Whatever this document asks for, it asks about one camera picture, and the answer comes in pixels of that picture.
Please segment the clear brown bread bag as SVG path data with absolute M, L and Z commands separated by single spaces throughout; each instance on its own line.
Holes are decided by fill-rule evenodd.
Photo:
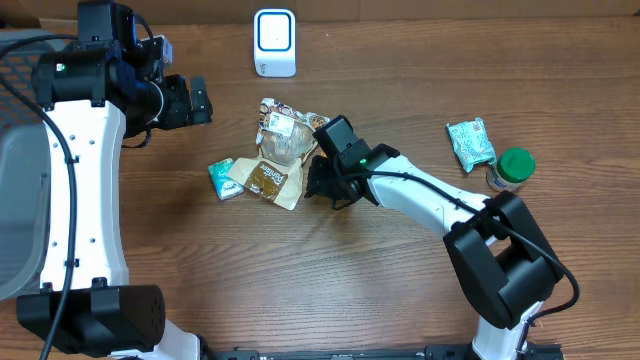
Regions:
M 314 132 L 329 121 L 274 98 L 263 99 L 256 134 L 258 155 L 237 159 L 229 177 L 263 199 L 293 210 L 302 195 L 303 165 L 318 147 Z

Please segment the teal tissue packet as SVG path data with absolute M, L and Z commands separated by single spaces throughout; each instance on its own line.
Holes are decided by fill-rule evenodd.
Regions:
M 231 199 L 244 192 L 244 187 L 228 175 L 233 164 L 232 158 L 226 158 L 208 166 L 210 178 L 221 201 Z

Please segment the green lid jar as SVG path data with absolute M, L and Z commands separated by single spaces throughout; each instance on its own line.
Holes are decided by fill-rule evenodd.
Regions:
M 535 172 L 536 162 L 533 155 L 523 148 L 506 150 L 491 165 L 486 174 L 488 185 L 494 190 L 514 192 Z

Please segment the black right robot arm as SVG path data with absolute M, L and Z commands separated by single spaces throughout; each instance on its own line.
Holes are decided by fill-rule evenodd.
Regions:
M 370 147 L 338 116 L 313 133 L 307 196 L 339 210 L 366 199 L 442 236 L 461 289 L 479 315 L 467 344 L 428 345 L 423 359 L 560 359 L 558 345 L 528 339 L 542 304 L 568 273 L 514 193 L 490 198 L 449 185 L 386 144 Z

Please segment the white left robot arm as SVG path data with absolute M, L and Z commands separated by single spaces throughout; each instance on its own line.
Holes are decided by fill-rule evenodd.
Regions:
M 199 335 L 166 316 L 162 291 L 129 281 L 119 221 L 125 139 L 209 123 L 202 78 L 166 75 L 163 36 L 113 1 L 83 1 L 63 50 L 42 55 L 27 106 L 45 123 L 49 220 L 40 289 L 17 301 L 19 323 L 44 350 L 113 359 L 207 359 Z

